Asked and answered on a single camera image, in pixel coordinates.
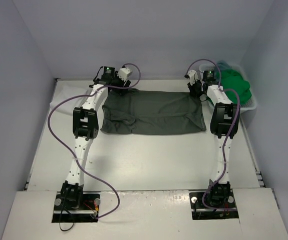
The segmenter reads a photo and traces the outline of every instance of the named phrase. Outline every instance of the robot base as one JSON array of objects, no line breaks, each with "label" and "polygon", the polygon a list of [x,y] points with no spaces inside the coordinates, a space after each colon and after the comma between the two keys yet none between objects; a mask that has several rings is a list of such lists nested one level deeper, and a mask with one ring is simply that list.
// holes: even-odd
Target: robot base
[{"label": "robot base", "polygon": [[203,191],[193,191],[189,193],[190,207],[192,210],[193,220],[220,220],[220,219],[238,219],[238,212],[234,200],[234,194],[231,191],[229,199],[227,202],[223,203],[221,206],[216,206],[219,208],[227,208],[229,210],[213,210],[207,208],[202,203],[202,197],[204,195]]},{"label": "robot base", "polygon": [[63,208],[61,194],[58,193],[54,205],[53,223],[96,223],[95,218],[99,212],[100,195],[98,193],[84,192],[79,207],[66,200]]}]

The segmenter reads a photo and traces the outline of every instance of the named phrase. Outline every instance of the dark green towel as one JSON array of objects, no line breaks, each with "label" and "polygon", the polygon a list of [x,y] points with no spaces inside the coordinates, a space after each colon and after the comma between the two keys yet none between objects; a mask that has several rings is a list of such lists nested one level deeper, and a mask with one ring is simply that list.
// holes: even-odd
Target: dark green towel
[{"label": "dark green towel", "polygon": [[202,105],[188,92],[110,91],[101,131],[108,134],[176,135],[206,131]]},{"label": "dark green towel", "polygon": [[[249,90],[249,82],[245,81],[239,72],[232,69],[221,71],[221,73],[221,85],[223,86],[223,88],[234,89],[239,96],[240,104],[243,105],[247,103],[247,101],[252,97],[252,93]],[[227,91],[225,93],[233,103],[237,103],[237,99],[234,93],[230,91]]]}]

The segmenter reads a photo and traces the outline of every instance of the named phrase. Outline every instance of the red wire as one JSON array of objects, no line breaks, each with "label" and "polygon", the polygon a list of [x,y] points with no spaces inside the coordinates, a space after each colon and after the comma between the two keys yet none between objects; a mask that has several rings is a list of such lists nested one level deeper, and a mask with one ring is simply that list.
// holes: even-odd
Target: red wire
[{"label": "red wire", "polygon": [[90,206],[88,206],[88,205],[87,205],[87,204],[85,204],[85,203],[84,203],[84,205],[86,205],[86,206],[87,206],[87,207],[88,207],[90,210],[92,210],[92,211],[93,211],[93,209],[92,209]]},{"label": "red wire", "polygon": [[229,212],[228,203],[225,203],[224,207],[227,209],[227,210],[224,210],[224,212],[227,211],[227,214],[228,214],[228,212]]}]

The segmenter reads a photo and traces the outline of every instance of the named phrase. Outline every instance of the black wire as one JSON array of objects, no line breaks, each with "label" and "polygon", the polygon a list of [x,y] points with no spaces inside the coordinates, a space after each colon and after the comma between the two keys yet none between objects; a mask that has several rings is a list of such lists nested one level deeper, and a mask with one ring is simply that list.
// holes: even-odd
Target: black wire
[{"label": "black wire", "polygon": [[97,72],[96,76],[94,77],[94,80],[93,80],[93,81],[96,80],[96,78],[98,77],[98,74],[99,74],[100,70],[101,70],[103,67],[104,67],[104,66],[101,66],[101,67],[98,69],[98,72]]},{"label": "black wire", "polygon": [[[63,204],[62,204],[62,209],[61,209],[60,215],[59,215],[59,228],[60,228],[60,230],[61,230],[62,232],[68,232],[68,231],[69,231],[70,229],[72,229],[72,228],[74,227],[74,225],[75,225],[75,221],[74,221],[73,215],[72,215],[72,214],[68,211],[68,209],[65,207],[65,202],[66,202],[66,199],[67,199],[67,195],[68,195],[68,192],[70,192],[71,188],[72,188],[72,186],[70,186],[70,187],[67,189],[67,191],[66,191],[66,194],[65,194],[65,197],[64,197],[64,201],[63,201]],[[72,224],[71,227],[68,228],[68,229],[62,229],[62,226],[60,225],[61,219],[62,219],[62,214],[63,214],[63,211],[64,211],[64,210],[69,214],[70,217],[72,217],[72,220],[73,220],[73,224]]]},{"label": "black wire", "polygon": [[197,200],[196,200],[196,202],[194,203],[194,209],[195,209],[194,215],[195,215],[195,216],[196,216],[196,208],[197,208]]},{"label": "black wire", "polygon": [[204,74],[204,72],[202,72],[202,71],[200,71],[200,70],[197,70],[196,73],[197,73],[197,72],[200,72],[201,74]]}]

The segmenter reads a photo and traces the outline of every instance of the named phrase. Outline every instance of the gray cloth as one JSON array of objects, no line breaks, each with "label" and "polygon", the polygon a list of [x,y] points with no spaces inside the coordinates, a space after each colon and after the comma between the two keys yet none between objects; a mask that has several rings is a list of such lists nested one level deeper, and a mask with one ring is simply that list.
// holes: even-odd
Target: gray cloth
[{"label": "gray cloth", "polygon": [[199,99],[186,92],[111,91],[101,131],[108,134],[176,135],[206,131]]}]

